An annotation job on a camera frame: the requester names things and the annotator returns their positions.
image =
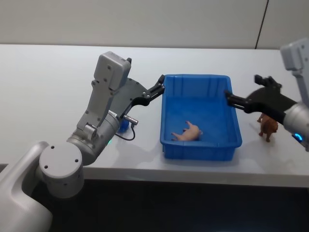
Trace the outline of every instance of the black cable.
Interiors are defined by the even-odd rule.
[[[133,132],[133,138],[131,138],[131,139],[127,139],[127,138],[125,138],[125,137],[122,137],[122,136],[119,135],[119,134],[115,134],[115,135],[116,135],[117,137],[123,139],[123,140],[132,141],[133,139],[135,139],[135,131],[134,131],[133,128],[134,128],[134,124],[131,124],[131,129],[132,129],[132,132]]]

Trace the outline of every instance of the white wall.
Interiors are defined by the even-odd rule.
[[[258,48],[279,48],[309,37],[309,0],[270,0]]]
[[[254,48],[266,0],[2,0],[0,43]]]

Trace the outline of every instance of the gray robot arm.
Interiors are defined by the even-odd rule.
[[[309,39],[283,46],[281,56],[286,70],[296,78],[302,102],[286,111],[284,128],[309,151]]]
[[[255,82],[263,85],[247,98],[226,91],[230,106],[246,113],[262,112],[272,117],[309,151],[309,39],[305,38],[281,47],[286,70],[296,77],[302,102],[295,102],[280,93],[282,87],[272,77],[255,76]]]
[[[83,166],[96,160],[122,120],[137,124],[127,115],[130,109],[147,106],[164,92],[163,75],[146,89],[127,78],[130,68],[130,58],[125,60],[112,52],[101,55],[88,107],[67,142],[38,143],[0,173],[1,231],[48,231],[52,214],[30,197],[38,181],[45,182],[55,197],[76,195],[84,185]]]

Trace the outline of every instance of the toy pig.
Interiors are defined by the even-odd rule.
[[[188,124],[189,128],[183,129],[183,134],[176,134],[172,133],[176,138],[172,139],[174,141],[192,141],[192,140],[197,140],[198,137],[201,134],[201,131],[196,125],[193,125],[191,122],[186,121],[186,124]]]
[[[270,135],[272,133],[276,133],[278,130],[278,122],[265,114],[261,114],[257,122],[261,123],[261,132],[259,133],[259,135],[263,136],[263,134],[266,134],[266,142],[269,143]]]

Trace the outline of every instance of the blue plastic bin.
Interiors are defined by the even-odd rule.
[[[231,81],[222,75],[170,74],[165,76],[160,142],[168,159],[232,160],[241,146],[236,110],[226,103],[224,90]],[[182,134],[186,121],[203,132],[197,141],[172,141]]]

